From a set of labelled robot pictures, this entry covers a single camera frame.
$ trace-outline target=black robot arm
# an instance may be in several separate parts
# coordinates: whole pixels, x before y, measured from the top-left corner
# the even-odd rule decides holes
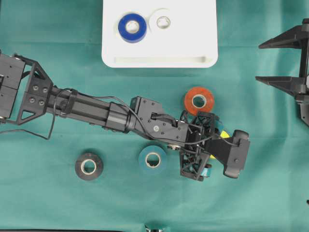
[[[26,65],[31,66],[31,71],[24,72]],[[17,119],[13,121],[10,117],[16,95],[26,76],[29,76],[26,91]],[[56,116],[72,118],[106,130],[132,131],[146,139],[164,142],[168,148],[179,150],[181,175],[198,181],[208,177],[211,155],[224,165],[224,175],[238,178],[250,145],[249,135],[240,130],[231,138],[221,138],[216,127],[219,118],[215,114],[199,112],[189,122],[186,111],[177,120],[164,112],[162,104],[143,97],[133,98],[128,106],[116,97],[93,97],[75,89],[59,89],[38,62],[0,54],[0,123],[21,125],[45,113],[53,114],[54,120]]]

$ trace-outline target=screw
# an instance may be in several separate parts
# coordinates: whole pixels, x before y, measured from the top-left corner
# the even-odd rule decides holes
[[[39,100],[39,105],[40,106],[42,106],[42,105],[44,105],[45,104],[45,102],[43,101],[43,100]]]
[[[30,103],[35,103],[35,99],[34,98],[29,98],[29,102]]]
[[[154,131],[158,132],[160,130],[160,128],[158,126],[154,126]]]

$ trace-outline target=green cloth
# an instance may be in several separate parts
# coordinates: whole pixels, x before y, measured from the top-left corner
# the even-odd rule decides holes
[[[309,1],[218,0],[217,8],[219,60],[213,67],[112,69],[101,60],[101,0],[1,1],[2,52],[39,61],[58,87],[127,103],[139,95],[179,117],[185,92],[204,86],[215,95],[213,111],[225,126],[247,131],[252,142],[238,180],[224,177],[213,160],[211,178],[201,183],[179,175],[173,151],[167,151],[164,172],[143,175],[138,155],[158,143],[133,133],[57,118],[50,141],[1,135],[1,229],[141,232],[146,223],[172,232],[308,231],[309,128],[297,117],[292,97],[254,77],[298,76],[299,50],[258,45],[300,25],[309,16]],[[47,134],[50,121],[46,115],[20,128]],[[104,161],[93,182],[74,170],[86,150]]]

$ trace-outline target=tape roll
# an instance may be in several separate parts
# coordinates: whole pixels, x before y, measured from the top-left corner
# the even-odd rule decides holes
[[[214,96],[206,88],[195,87],[190,89],[184,98],[184,107],[192,115],[196,116],[198,112],[210,112],[214,106]]]
[[[87,171],[85,165],[87,162],[92,162],[94,169]],[[103,162],[99,156],[93,153],[82,154],[75,163],[75,172],[83,180],[90,181],[98,178],[103,171]]]
[[[139,155],[141,170],[148,175],[156,175],[166,169],[167,156],[159,146],[148,146]]]
[[[175,16],[168,9],[159,9],[155,11],[149,18],[150,31],[154,33],[154,36],[159,33],[171,33],[173,32],[173,25]]]
[[[147,23],[139,14],[127,14],[118,24],[121,37],[128,43],[138,43],[147,32]]]

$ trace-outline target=white tray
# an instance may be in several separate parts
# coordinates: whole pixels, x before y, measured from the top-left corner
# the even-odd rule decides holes
[[[138,43],[123,40],[118,24],[129,13],[147,22]],[[160,29],[157,19],[170,26]],[[102,59],[112,68],[208,68],[218,59],[216,0],[104,0]]]

